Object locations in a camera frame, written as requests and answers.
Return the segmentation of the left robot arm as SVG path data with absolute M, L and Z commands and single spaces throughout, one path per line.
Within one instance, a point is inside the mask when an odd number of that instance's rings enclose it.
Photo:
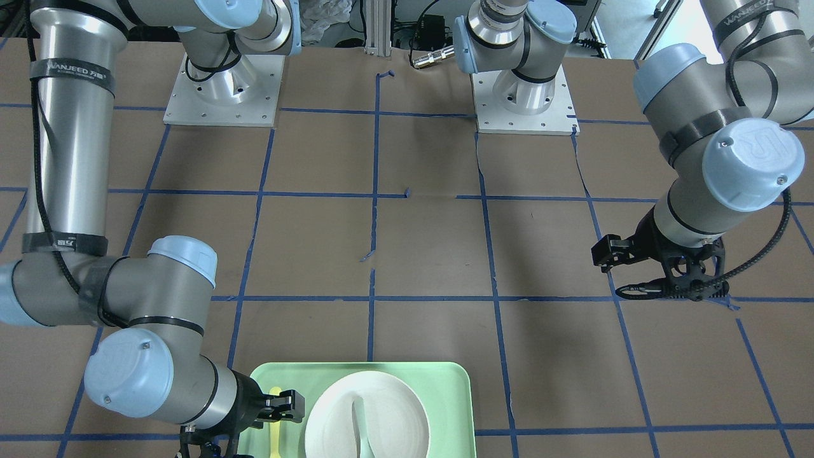
M 645 259 L 703 270 L 721 238 L 802 173 L 788 125 L 812 119 L 812 54 L 797 1 L 703 1 L 723 64 L 680 43 L 643 61 L 633 86 L 677 178 L 631 237 L 592 247 L 607 272 Z

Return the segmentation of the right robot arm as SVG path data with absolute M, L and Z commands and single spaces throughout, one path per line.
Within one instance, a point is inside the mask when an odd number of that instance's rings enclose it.
M 2 266 L 2 322 L 114 327 L 85 367 L 85 394 L 131 418 L 177 424 L 181 452 L 237 449 L 247 428 L 300 423 L 306 403 L 265 393 L 200 349 L 217 256 L 192 237 L 156 240 L 145 258 L 110 257 L 105 238 L 117 56 L 138 25 L 177 30 L 191 81 L 238 75 L 255 95 L 247 54 L 301 48 L 296 1 L 26 1 L 41 38 L 29 53 L 33 154 L 22 258 Z

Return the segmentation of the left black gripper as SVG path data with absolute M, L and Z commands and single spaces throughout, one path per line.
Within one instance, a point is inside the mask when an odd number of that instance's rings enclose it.
M 640 220 L 628 239 L 605 235 L 591 247 L 593 264 L 602 273 L 619 265 L 639 263 L 649 258 L 661 263 L 666 277 L 717 277 L 724 273 L 725 248 L 722 238 L 701 247 L 684 247 L 660 232 L 654 211 Z

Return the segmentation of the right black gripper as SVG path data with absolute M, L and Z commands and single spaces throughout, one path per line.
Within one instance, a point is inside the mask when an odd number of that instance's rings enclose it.
M 261 422 L 300 424 L 305 420 L 306 400 L 295 389 L 264 394 L 254 379 L 235 371 L 233 374 L 237 382 L 235 402 L 226 417 L 213 426 L 213 437 L 227 435 L 232 439 L 250 426 L 261 428 Z

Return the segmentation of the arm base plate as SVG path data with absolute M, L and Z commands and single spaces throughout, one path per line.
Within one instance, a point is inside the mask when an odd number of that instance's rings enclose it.
M 511 70 L 474 73 L 471 81 L 481 134 L 581 133 L 563 67 L 542 84 L 521 80 Z
M 182 61 L 163 121 L 190 127 L 273 127 L 286 60 L 245 55 L 207 81 Z

